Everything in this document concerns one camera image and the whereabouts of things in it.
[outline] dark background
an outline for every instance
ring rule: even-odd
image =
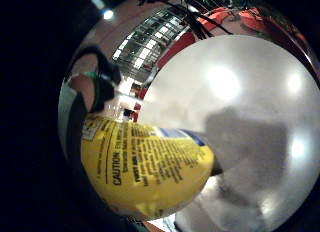
[[[110,7],[121,1],[105,0]],[[319,56],[317,0],[265,1],[293,21]],[[62,77],[99,13],[89,0],[0,3],[0,231],[108,231],[71,186],[57,135]],[[318,181],[279,231],[320,231],[319,215]]]

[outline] gray surface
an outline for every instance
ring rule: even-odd
[[[196,131],[224,173],[176,214],[187,231],[271,231],[320,170],[320,93],[291,54],[247,36],[199,41],[152,83],[138,122]]]

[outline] ceiling light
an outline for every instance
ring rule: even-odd
[[[103,18],[105,20],[110,20],[113,17],[113,11],[110,9],[107,9],[103,12]]]

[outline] bottle label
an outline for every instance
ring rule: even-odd
[[[89,114],[81,161],[114,212],[146,220],[191,202],[210,176],[214,154],[188,131]]]

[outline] blue label stripe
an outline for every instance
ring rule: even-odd
[[[205,146],[205,143],[203,143],[202,140],[200,140],[200,138],[195,134],[192,134],[190,131],[187,131],[187,130],[182,130],[182,131],[187,135],[189,135],[195,142],[197,142],[198,145]]]

